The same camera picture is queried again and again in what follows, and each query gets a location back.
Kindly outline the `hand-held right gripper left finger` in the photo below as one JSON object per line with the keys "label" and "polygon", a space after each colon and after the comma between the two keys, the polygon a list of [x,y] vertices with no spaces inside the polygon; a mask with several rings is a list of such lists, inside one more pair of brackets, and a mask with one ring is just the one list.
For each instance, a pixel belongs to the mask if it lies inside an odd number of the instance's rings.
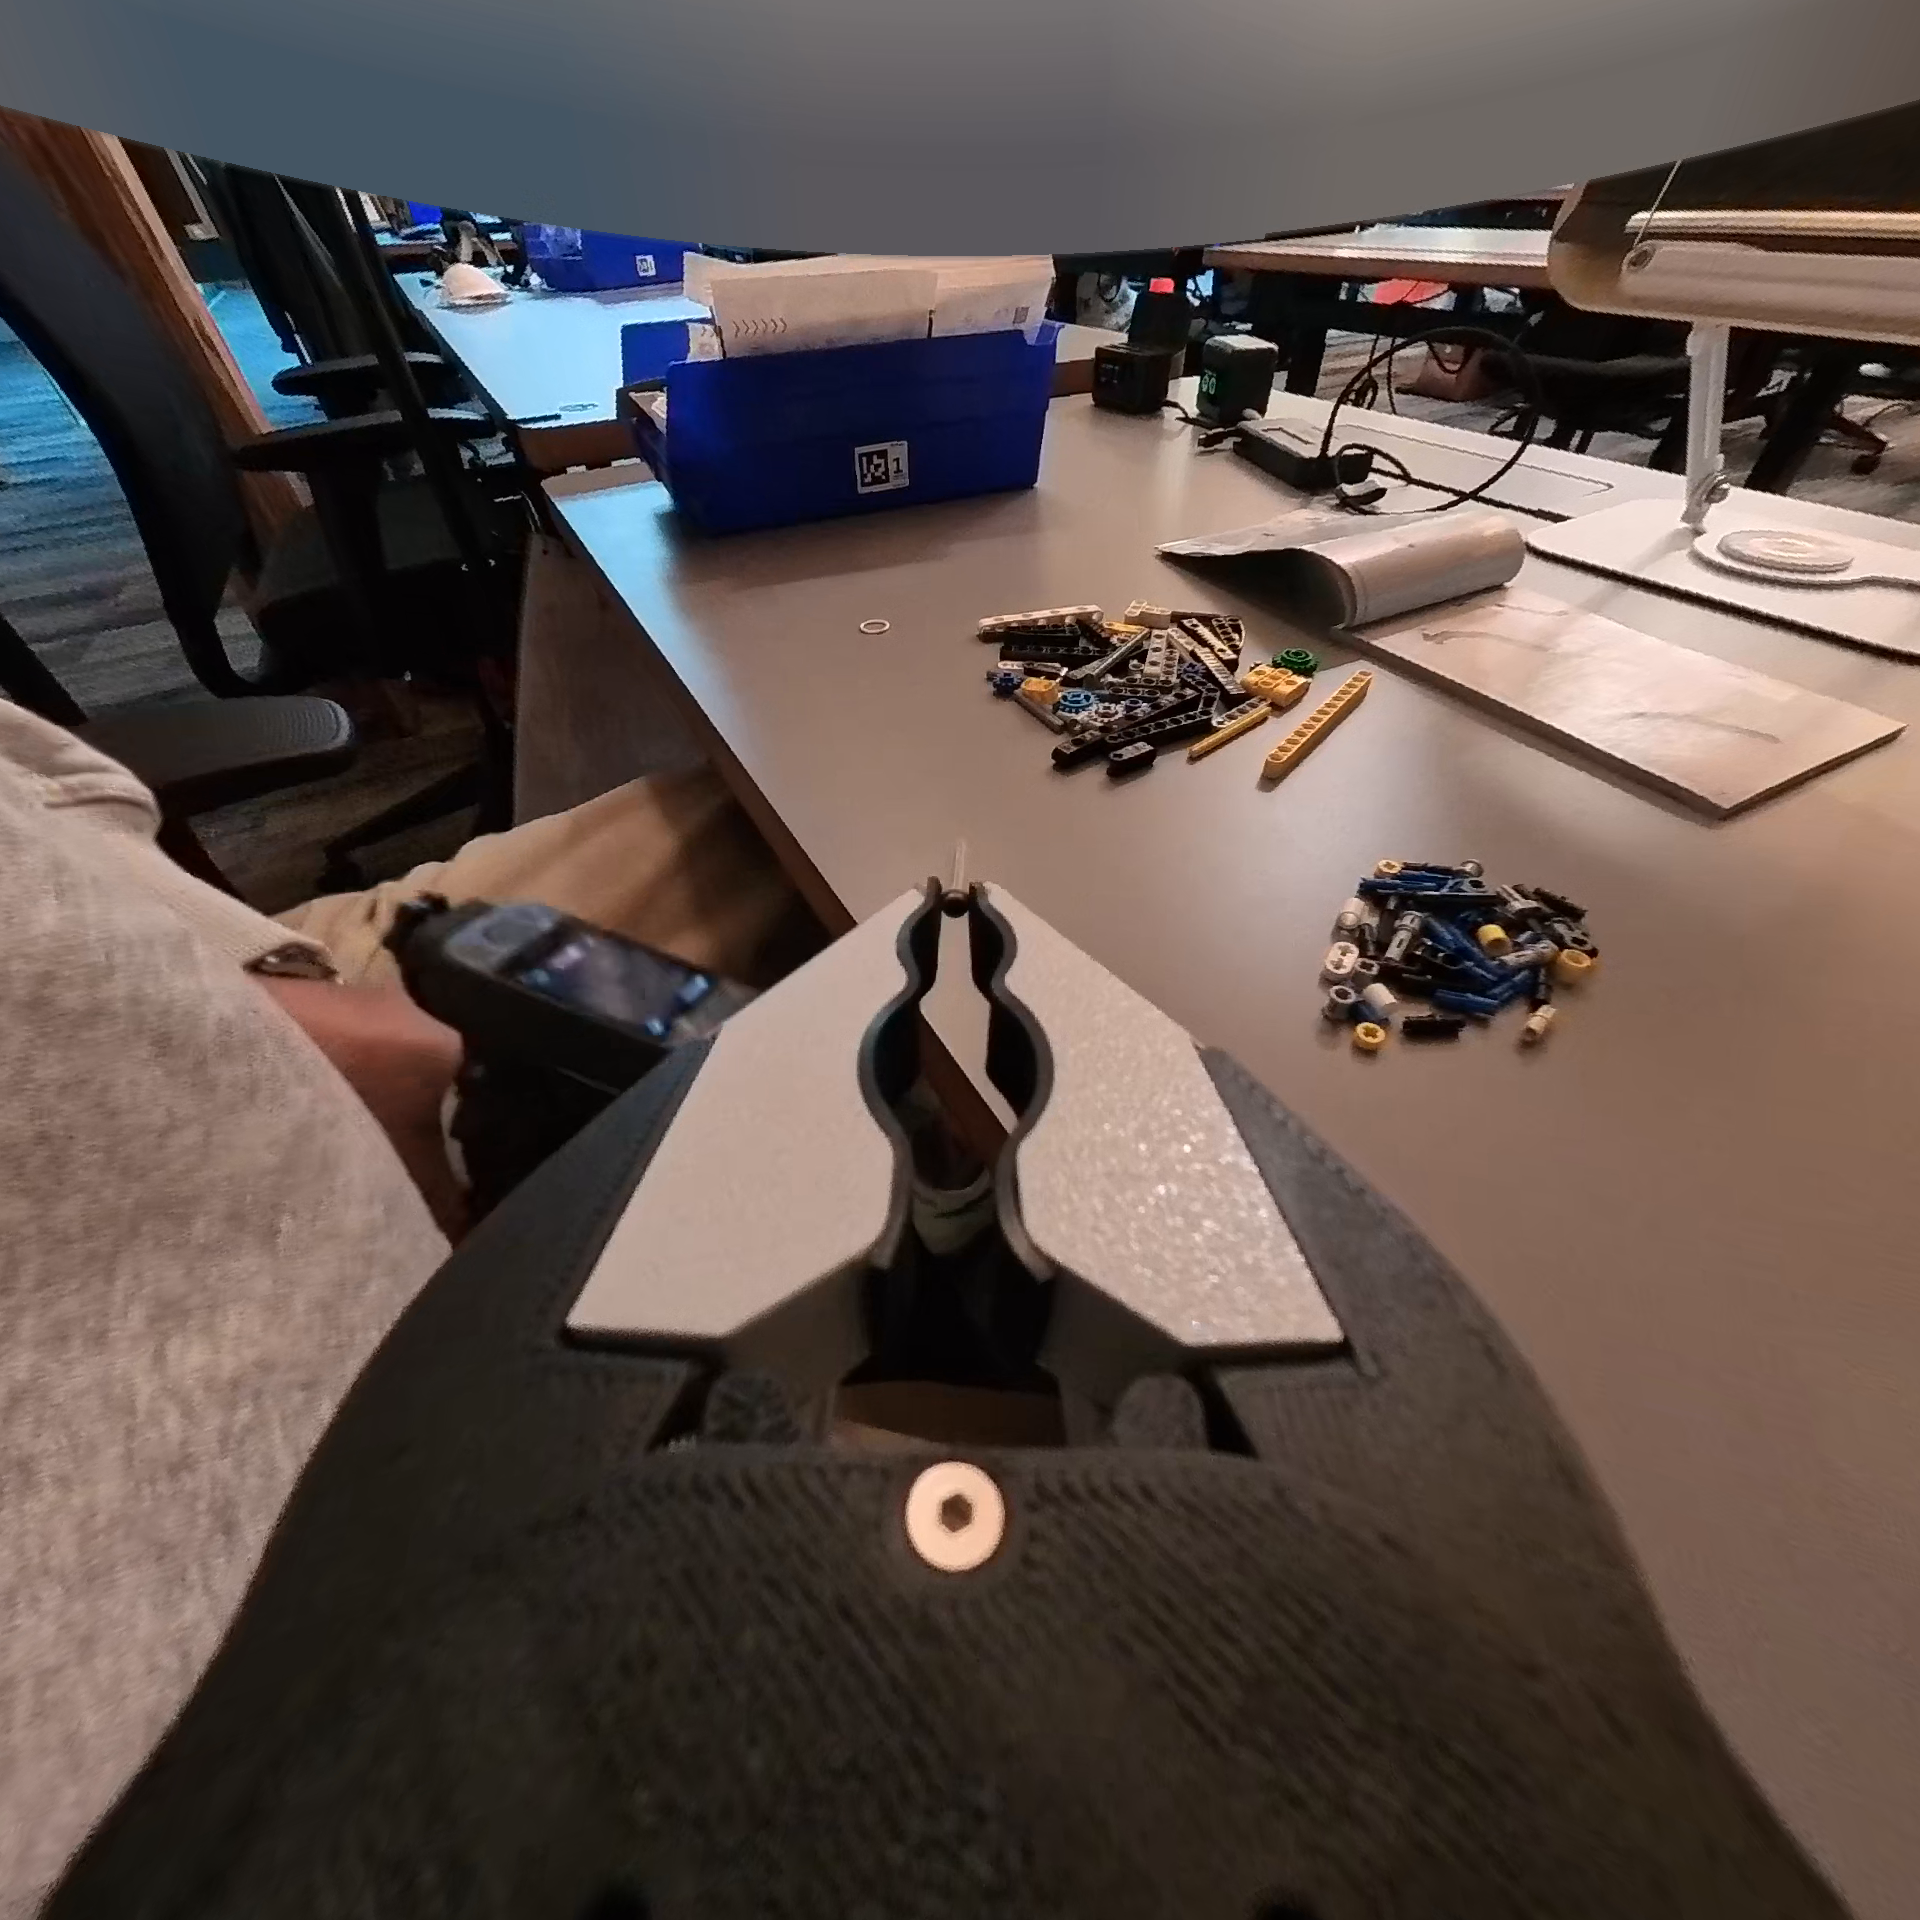
{"label": "hand-held right gripper left finger", "polygon": [[579,1344],[726,1371],[852,1371],[868,1277],[906,1224],[909,1149],[881,1092],[938,967],[941,882],[856,923],[732,1015],[570,1305]]}

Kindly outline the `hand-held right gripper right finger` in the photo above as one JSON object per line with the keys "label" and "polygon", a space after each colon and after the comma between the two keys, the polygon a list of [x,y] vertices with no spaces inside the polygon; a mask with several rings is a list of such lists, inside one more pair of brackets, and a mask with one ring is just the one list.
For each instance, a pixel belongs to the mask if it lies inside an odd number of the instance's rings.
{"label": "hand-held right gripper right finger", "polygon": [[1341,1350],[1196,1041],[991,882],[970,892],[987,1082],[1013,1128],[998,1234],[1043,1371],[1192,1371]]}

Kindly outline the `pile of small lego pins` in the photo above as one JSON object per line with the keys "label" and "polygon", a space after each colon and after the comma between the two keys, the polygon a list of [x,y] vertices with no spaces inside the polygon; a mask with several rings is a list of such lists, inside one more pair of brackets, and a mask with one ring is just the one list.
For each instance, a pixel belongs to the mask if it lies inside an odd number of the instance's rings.
{"label": "pile of small lego pins", "polygon": [[1587,912],[1556,891],[1502,882],[1475,860],[1382,857],[1332,916],[1318,1015],[1357,1054],[1502,1023],[1532,1054],[1598,963]]}

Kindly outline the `long yellow lego beam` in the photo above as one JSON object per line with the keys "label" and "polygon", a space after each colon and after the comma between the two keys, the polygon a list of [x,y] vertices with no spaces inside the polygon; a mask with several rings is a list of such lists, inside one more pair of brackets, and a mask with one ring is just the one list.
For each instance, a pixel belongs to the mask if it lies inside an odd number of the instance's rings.
{"label": "long yellow lego beam", "polygon": [[1279,786],[1291,769],[1306,761],[1327,736],[1336,734],[1365,702],[1375,684],[1371,666],[1351,673],[1326,695],[1262,761],[1262,786]]}

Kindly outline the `pile of lego beams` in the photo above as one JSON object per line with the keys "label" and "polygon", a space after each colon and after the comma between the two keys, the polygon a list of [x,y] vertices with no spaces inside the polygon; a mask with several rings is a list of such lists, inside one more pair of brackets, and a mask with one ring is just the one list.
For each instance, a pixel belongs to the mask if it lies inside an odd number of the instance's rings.
{"label": "pile of lego beams", "polygon": [[1048,730],[1048,764],[1093,764],[1114,782],[1185,755],[1210,716],[1251,701],[1239,676],[1270,662],[1235,613],[1140,600],[1117,617],[1097,606],[992,613],[973,638],[992,654],[987,691]]}

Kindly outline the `lego instruction booklet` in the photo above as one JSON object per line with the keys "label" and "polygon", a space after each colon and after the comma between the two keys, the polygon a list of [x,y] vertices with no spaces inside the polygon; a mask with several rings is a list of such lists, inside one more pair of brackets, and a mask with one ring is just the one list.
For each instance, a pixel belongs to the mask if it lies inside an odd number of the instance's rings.
{"label": "lego instruction booklet", "polygon": [[1644,635],[1519,585],[1521,529],[1488,511],[1291,511],[1157,546],[1258,563],[1284,606],[1366,659],[1466,698],[1613,772],[1729,818],[1895,743],[1906,726]]}

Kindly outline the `person's left hand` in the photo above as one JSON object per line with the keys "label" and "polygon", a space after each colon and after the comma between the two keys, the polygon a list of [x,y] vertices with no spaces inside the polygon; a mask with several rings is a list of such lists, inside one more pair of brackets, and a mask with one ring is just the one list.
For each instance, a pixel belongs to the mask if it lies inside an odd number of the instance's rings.
{"label": "person's left hand", "polygon": [[268,979],[266,990],[370,1111],[441,1234],[459,1241],[469,1196],[443,1134],[462,1067],[458,1032],[425,1012],[397,979],[285,976]]}

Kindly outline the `person's tan trousers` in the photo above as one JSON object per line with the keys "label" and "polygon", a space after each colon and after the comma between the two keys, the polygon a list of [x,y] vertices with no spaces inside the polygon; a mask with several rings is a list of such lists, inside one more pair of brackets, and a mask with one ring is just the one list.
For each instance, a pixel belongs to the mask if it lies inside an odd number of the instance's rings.
{"label": "person's tan trousers", "polygon": [[715,772],[620,785],[589,804],[469,839],[441,861],[288,907],[346,983],[397,974],[384,935],[422,896],[539,902],[702,970],[766,987],[829,942],[773,847]]}

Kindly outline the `person's grey sweater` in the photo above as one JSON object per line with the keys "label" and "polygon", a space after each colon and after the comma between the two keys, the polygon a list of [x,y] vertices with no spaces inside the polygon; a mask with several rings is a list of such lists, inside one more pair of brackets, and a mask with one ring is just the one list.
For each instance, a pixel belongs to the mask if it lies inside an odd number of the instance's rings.
{"label": "person's grey sweater", "polygon": [[119,761],[3,702],[3,1915],[178,1715],[446,1241]]}

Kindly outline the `blue storage bin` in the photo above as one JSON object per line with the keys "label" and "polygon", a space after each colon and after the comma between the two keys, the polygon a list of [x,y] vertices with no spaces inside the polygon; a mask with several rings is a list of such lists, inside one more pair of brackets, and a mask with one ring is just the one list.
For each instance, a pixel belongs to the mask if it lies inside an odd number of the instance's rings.
{"label": "blue storage bin", "polygon": [[672,363],[623,391],[635,455],[702,535],[1037,483],[1061,326]]}

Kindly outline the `black office chair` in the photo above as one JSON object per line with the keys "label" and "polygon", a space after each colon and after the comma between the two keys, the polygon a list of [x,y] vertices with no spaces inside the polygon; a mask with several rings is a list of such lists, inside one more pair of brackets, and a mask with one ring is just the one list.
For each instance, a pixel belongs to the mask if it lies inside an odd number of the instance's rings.
{"label": "black office chair", "polygon": [[466,374],[429,345],[359,199],[226,162],[206,162],[203,175],[254,294],[293,337],[299,365],[275,374],[275,391],[346,427],[381,423],[388,480],[370,486],[367,507],[409,507],[485,617],[511,624],[524,577],[515,457]]}
{"label": "black office chair", "polygon": [[212,405],[134,294],[12,157],[3,158],[3,321],[99,443],[161,613],[212,702],[92,716],[12,621],[3,621],[3,695],[92,747],[130,747],[130,769],[157,778],[161,852],[232,892],[194,818],[341,772],[358,750],[352,716],[309,691],[330,666],[307,666],[268,635],[252,676],[232,662],[219,609],[236,577],[261,574],[266,552]]}

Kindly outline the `white envelopes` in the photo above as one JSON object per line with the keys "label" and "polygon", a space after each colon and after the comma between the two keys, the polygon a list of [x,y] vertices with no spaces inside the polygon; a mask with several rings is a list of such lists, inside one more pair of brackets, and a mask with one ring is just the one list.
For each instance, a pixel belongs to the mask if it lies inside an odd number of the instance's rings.
{"label": "white envelopes", "polygon": [[706,310],[727,359],[995,333],[1033,337],[1052,282],[1047,253],[683,259],[683,295]]}

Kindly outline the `black power bank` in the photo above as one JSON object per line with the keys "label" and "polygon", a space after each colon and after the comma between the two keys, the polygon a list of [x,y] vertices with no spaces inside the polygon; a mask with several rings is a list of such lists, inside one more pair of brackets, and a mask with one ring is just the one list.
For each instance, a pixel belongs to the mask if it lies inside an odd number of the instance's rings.
{"label": "black power bank", "polygon": [[1207,335],[1196,363],[1193,418],[1226,430],[1263,418],[1279,365],[1279,345],[1262,335]]}

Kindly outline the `wooden pillar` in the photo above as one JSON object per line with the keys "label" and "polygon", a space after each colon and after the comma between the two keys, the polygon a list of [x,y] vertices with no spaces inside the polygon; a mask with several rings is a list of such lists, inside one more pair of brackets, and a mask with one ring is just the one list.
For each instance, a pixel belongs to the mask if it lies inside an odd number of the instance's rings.
{"label": "wooden pillar", "polygon": [[125,146],[3,108],[3,178],[5,314],[53,349],[139,524],[192,524],[190,545],[226,535],[236,591],[257,603],[309,496],[236,460],[268,418]]}

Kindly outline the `white desk lamp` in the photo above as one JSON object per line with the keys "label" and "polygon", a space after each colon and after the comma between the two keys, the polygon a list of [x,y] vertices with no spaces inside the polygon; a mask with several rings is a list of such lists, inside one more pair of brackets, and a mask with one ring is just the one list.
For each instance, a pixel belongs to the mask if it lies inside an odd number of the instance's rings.
{"label": "white desk lamp", "polygon": [[[1586,182],[1551,228],[1548,284],[1587,313],[1689,326],[1682,496],[1573,517],[1532,552],[1913,662],[1918,532],[1786,490],[1859,369],[1918,352],[1918,107]],[[1816,365],[1733,483],[1733,345],[1760,335]]]}

